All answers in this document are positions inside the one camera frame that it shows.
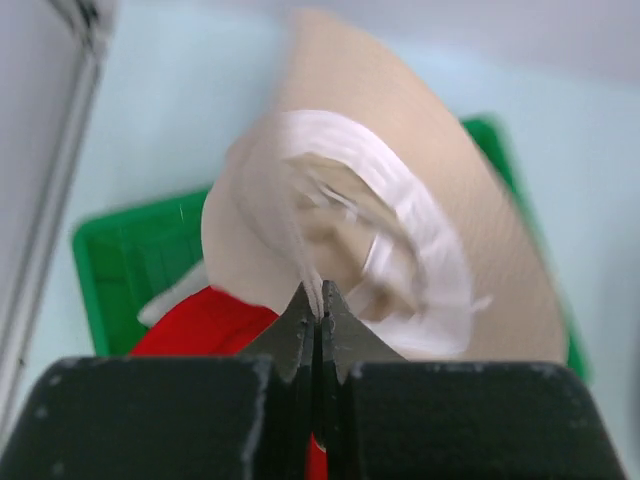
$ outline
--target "light blue surface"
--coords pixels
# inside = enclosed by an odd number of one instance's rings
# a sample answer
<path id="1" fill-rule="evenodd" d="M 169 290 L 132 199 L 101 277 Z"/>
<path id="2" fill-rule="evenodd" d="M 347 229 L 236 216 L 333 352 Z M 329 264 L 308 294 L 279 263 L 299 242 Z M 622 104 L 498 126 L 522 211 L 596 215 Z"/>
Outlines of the light blue surface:
<path id="1" fill-rule="evenodd" d="M 283 34 L 259 17 L 175 4 L 122 12 L 20 386 L 91 353 L 70 249 L 89 214 L 210 183 L 268 105 Z M 461 116 L 493 112 L 593 362 L 593 392 L 629 469 L 640 381 L 640 90 L 391 42 Z"/>

